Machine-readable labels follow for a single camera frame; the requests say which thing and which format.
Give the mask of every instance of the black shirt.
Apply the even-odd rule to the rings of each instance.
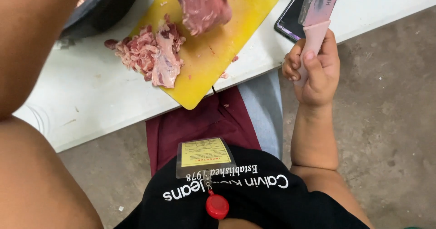
[[[273,155],[230,146],[237,168],[215,170],[212,190],[227,199],[226,218],[264,228],[368,229],[323,192],[308,192],[303,180]],[[217,229],[205,209],[208,189],[202,180],[177,179],[176,158],[156,172],[140,204],[116,229]]]

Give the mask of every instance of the hand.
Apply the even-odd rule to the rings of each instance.
[[[290,81],[300,80],[301,51],[306,39],[300,39],[286,54],[283,75]],[[340,60],[333,31],[327,31],[318,56],[313,51],[303,54],[304,67],[309,78],[303,87],[294,84],[297,100],[301,104],[321,107],[331,104],[339,81]]]

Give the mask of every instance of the yellow cutting board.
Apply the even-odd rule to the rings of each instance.
[[[177,23],[182,35],[186,37],[179,52],[185,65],[177,76],[175,87],[162,87],[162,90],[188,110],[197,106],[278,0],[228,2],[232,7],[232,19],[226,25],[193,37],[182,24],[182,9],[177,0],[155,0],[130,34],[137,35],[141,26],[149,24],[153,26],[153,32],[156,32],[159,20],[166,13],[172,22]]]

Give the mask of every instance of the knife handle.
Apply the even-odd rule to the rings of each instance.
[[[318,54],[321,49],[321,45],[323,44],[324,37],[326,36],[330,22],[330,20],[327,20],[322,23],[303,28],[303,31],[306,34],[306,44],[304,45],[300,56],[301,66],[297,70],[300,73],[301,79],[298,81],[294,81],[295,85],[303,87],[306,84],[308,74],[306,68],[304,67],[304,63],[302,62],[302,57],[310,50],[312,50],[315,54]]]

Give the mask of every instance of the red badge reel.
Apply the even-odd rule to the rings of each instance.
[[[203,183],[208,187],[209,197],[206,200],[206,211],[215,219],[222,220],[228,213],[229,205],[227,199],[223,196],[215,194],[212,191],[212,181],[209,170],[203,171]]]

